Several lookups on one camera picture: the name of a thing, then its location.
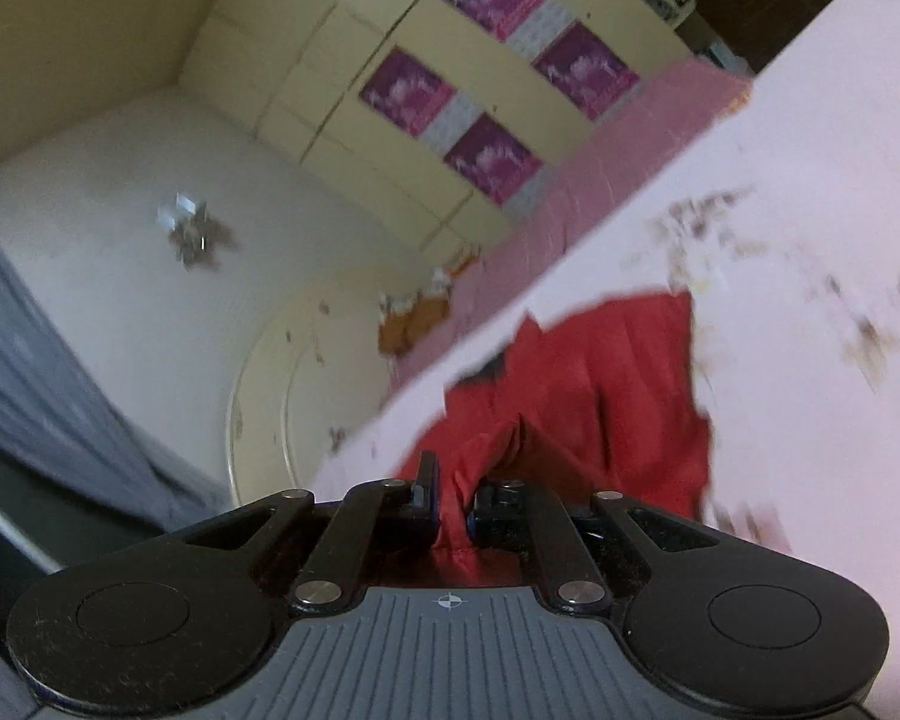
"white round object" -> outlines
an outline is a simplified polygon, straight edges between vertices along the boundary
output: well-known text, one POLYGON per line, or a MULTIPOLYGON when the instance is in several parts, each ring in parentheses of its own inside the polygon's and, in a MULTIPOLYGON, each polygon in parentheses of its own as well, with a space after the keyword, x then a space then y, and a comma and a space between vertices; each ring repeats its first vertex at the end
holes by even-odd
POLYGON ((377 352, 380 293, 411 292, 415 275, 359 269, 314 282, 272 319, 230 399, 227 453, 237 506, 307 488, 340 435, 379 412, 389 362, 377 352))

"wall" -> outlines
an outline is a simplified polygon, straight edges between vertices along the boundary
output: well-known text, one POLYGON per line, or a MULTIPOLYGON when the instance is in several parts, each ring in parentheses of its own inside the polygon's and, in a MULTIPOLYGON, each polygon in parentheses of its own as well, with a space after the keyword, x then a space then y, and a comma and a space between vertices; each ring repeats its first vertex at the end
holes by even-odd
POLYGON ((213 0, 0 0, 0 159, 175 80, 213 0))
POLYGON ((147 95, 0 165, 0 241, 130 419, 214 479, 233 380, 285 296, 318 274, 419 256, 183 93, 147 95), (157 208, 206 200, 237 250, 184 271, 157 208))
MULTIPOLYGON (((643 0, 555 1, 644 79, 688 55, 643 0)), ((499 244, 529 213, 542 180, 501 209, 445 164, 456 137, 427 146, 427 136, 408 137, 374 113, 359 92, 394 47, 492 114, 546 166, 562 162, 593 128, 526 57, 441 0, 216 0, 179 84, 433 264, 465 244, 499 244)))

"crosshair logo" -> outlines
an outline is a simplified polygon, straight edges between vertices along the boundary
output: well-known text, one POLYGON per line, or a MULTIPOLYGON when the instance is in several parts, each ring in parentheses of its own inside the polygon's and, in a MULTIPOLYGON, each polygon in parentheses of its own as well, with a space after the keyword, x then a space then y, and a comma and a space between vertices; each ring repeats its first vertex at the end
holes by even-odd
POLYGON ((465 604, 466 601, 463 600, 458 595, 454 595, 452 592, 448 592, 434 601, 435 604, 441 605, 443 608, 457 608, 461 604, 465 604))

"bed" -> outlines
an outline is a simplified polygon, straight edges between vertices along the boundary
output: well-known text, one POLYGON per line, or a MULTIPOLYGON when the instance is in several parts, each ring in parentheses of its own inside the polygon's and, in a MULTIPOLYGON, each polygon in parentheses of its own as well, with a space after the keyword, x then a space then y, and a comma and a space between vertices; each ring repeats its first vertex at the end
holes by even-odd
POLYGON ((407 371, 319 466, 317 499, 391 474, 444 389, 525 314, 549 325, 607 295, 686 287, 709 496, 775 507, 794 555, 879 600, 892 644, 869 707, 900 720, 900 0, 835 0, 745 108, 538 270, 407 371), (732 202, 700 234, 674 225, 715 196, 732 202))
POLYGON ((450 317, 409 354, 376 353, 381 293, 421 274, 331 274, 271 317, 230 396, 226 451, 237 505, 307 488, 323 456, 413 376, 487 322, 680 151, 740 105, 749 81, 689 58, 638 85, 554 172, 535 213, 455 284, 450 317))

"metal screw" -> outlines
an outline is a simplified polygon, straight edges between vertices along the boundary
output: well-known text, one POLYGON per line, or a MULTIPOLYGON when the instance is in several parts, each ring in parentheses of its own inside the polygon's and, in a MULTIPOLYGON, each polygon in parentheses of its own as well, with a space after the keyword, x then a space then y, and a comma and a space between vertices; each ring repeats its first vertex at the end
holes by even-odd
POLYGON ((314 579, 305 581, 296 589, 296 597, 305 604, 330 604, 340 598, 343 591, 338 584, 326 579, 314 579))
POLYGON ((566 581, 557 591, 557 595, 569 604, 595 604, 605 594, 595 581, 586 580, 566 581))

